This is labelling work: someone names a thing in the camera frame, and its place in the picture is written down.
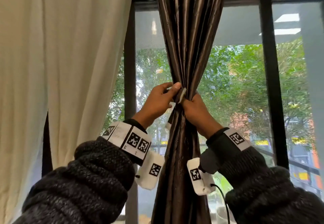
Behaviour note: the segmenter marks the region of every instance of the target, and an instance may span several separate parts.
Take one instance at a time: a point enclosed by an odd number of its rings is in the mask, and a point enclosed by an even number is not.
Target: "cream sheer curtain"
[[[35,182],[47,114],[42,21],[42,0],[0,0],[1,224]]]
[[[131,0],[45,0],[53,167],[99,135],[115,86]]]
[[[0,0],[0,224],[12,221],[35,180],[47,109],[54,168],[99,135],[130,5]]]

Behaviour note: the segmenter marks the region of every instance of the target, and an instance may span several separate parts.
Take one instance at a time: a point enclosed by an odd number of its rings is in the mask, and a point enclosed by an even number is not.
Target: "black cable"
[[[226,201],[225,201],[225,196],[224,196],[222,190],[221,190],[220,187],[219,187],[218,185],[216,185],[216,184],[210,184],[210,186],[216,186],[216,187],[219,189],[219,191],[221,192],[221,195],[222,195],[222,197],[223,197],[223,199],[224,199],[224,203],[225,203],[225,207],[226,207],[226,212],[227,212],[227,221],[228,221],[228,224],[231,224],[231,223],[230,223],[230,220],[229,220],[229,211],[228,211],[227,203],[226,203]]]

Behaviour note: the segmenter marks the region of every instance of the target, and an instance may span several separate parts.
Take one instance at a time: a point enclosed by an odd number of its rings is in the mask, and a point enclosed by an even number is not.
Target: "black and white square marker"
[[[198,168],[190,170],[190,174],[191,174],[193,181],[201,180],[201,176],[200,176]]]
[[[235,133],[233,133],[233,134],[231,134],[230,136],[229,136],[232,140],[233,140],[233,142],[235,143],[235,144],[241,144],[242,142],[244,142],[245,140],[237,133],[237,132],[235,132]]]
[[[126,143],[136,148],[137,144],[140,142],[140,139],[140,136],[132,132]]]
[[[115,126],[109,126],[107,130],[104,132],[104,136],[110,136],[111,132],[114,130]]]
[[[157,177],[160,170],[161,170],[161,166],[154,163],[151,167],[149,174]]]
[[[140,142],[140,144],[138,145],[138,149],[139,149],[141,152],[146,153],[149,144],[150,144],[150,143],[147,142],[146,140],[141,139],[141,142]]]

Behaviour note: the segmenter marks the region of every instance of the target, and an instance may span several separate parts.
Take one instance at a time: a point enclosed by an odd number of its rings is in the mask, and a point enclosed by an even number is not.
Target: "curtain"
[[[224,0],[157,0],[173,82],[194,96],[207,65]],[[187,161],[200,156],[197,130],[174,109],[152,215],[157,223],[211,223],[207,197],[192,188]]]
[[[123,53],[131,0],[45,0],[53,168],[102,128]]]
[[[0,0],[0,223],[32,184],[47,113],[42,0]]]

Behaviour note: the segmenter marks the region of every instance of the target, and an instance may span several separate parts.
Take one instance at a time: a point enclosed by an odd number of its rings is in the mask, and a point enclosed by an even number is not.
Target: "brown curtain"
[[[157,0],[173,82],[194,96],[207,65],[224,0]],[[174,109],[152,224],[211,223],[207,197],[192,188],[187,161],[200,156],[197,130]]]

